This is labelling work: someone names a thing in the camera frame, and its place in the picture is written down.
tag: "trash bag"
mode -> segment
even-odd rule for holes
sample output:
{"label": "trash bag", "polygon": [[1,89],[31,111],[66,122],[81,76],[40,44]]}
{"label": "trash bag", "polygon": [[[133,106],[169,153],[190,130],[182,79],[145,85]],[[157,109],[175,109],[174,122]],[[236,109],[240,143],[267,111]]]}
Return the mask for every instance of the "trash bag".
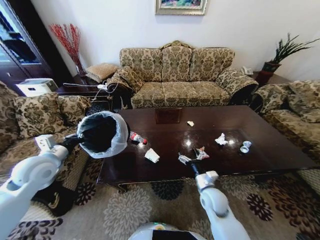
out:
{"label": "trash bag", "polygon": [[76,134],[84,141],[80,146],[94,159],[119,154],[127,147],[130,128],[117,113],[101,111],[86,116]]}

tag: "sofa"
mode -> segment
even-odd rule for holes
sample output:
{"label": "sofa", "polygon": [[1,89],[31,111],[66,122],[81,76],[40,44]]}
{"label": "sofa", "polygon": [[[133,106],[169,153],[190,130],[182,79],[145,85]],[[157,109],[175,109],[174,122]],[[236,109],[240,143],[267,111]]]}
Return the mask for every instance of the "sofa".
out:
{"label": "sofa", "polygon": [[[265,85],[250,107],[320,164],[320,81]],[[320,195],[320,169],[297,173]]]}
{"label": "sofa", "polygon": [[[53,134],[57,143],[76,133],[90,101],[83,96],[58,96],[47,93],[37,97],[19,97],[0,82],[0,185],[20,161],[36,156],[40,149],[34,137]],[[89,155],[79,146],[63,162],[55,181],[40,190],[22,219],[49,220],[65,214],[77,197],[76,188]]]}
{"label": "sofa", "polygon": [[234,56],[230,48],[193,48],[180,41],[124,48],[121,68],[106,85],[120,92],[124,109],[241,104],[258,83],[230,67]]}

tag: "table leg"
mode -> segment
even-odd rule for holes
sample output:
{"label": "table leg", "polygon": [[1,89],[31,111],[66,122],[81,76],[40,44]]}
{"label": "table leg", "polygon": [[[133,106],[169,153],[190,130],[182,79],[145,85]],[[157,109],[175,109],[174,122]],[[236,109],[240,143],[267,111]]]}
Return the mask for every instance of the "table leg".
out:
{"label": "table leg", "polygon": [[126,184],[107,183],[107,185],[117,189],[119,194],[125,194],[128,191],[128,186]]}

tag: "throw pillow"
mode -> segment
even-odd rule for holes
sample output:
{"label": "throw pillow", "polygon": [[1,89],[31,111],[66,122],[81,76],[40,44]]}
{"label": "throw pillow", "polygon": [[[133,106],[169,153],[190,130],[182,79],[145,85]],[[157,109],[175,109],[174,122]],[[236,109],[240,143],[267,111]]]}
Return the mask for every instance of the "throw pillow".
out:
{"label": "throw pillow", "polygon": [[294,81],[289,83],[289,87],[307,107],[320,108],[320,81]]}
{"label": "throw pillow", "polygon": [[119,76],[123,78],[129,86],[133,88],[133,91],[137,93],[140,88],[145,84],[145,82],[140,78],[140,76],[129,66],[120,68],[118,70]]}
{"label": "throw pillow", "polygon": [[114,64],[101,63],[98,65],[90,66],[86,69],[86,76],[96,81],[98,84],[103,80],[110,77],[117,71],[118,67]]}
{"label": "throw pillow", "polygon": [[87,108],[91,107],[85,96],[59,96],[57,101],[66,126],[77,126],[86,116]]}
{"label": "throw pillow", "polygon": [[19,135],[14,99],[18,96],[0,81],[0,153],[7,149]]}
{"label": "throw pillow", "polygon": [[20,138],[53,134],[67,129],[60,114],[57,93],[14,99],[15,117],[20,128]]}
{"label": "throw pillow", "polygon": [[297,113],[302,120],[309,123],[320,123],[320,108],[309,107],[297,94],[287,97],[290,108]]}

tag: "dark wooden coffee table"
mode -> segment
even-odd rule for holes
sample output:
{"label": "dark wooden coffee table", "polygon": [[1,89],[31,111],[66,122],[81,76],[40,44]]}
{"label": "dark wooden coffee table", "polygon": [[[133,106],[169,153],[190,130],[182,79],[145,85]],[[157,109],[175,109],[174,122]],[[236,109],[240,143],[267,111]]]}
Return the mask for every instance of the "dark wooden coffee table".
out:
{"label": "dark wooden coffee table", "polygon": [[[191,167],[178,161],[178,152],[194,158],[193,147],[202,146],[210,156],[202,161],[202,167],[206,171],[215,170],[220,176],[285,173],[319,167],[248,106],[187,107],[177,112],[169,108],[168,112],[157,111],[157,117],[156,111],[146,108],[119,112],[131,130],[145,137],[148,143],[135,145],[129,141],[123,152],[105,158],[98,184],[125,192],[123,184],[193,178]],[[187,121],[193,121],[194,126],[187,125]],[[233,144],[218,146],[214,140],[221,133]],[[252,146],[249,153],[241,154],[239,148],[246,140]],[[158,163],[144,157],[150,148],[160,156]]]}

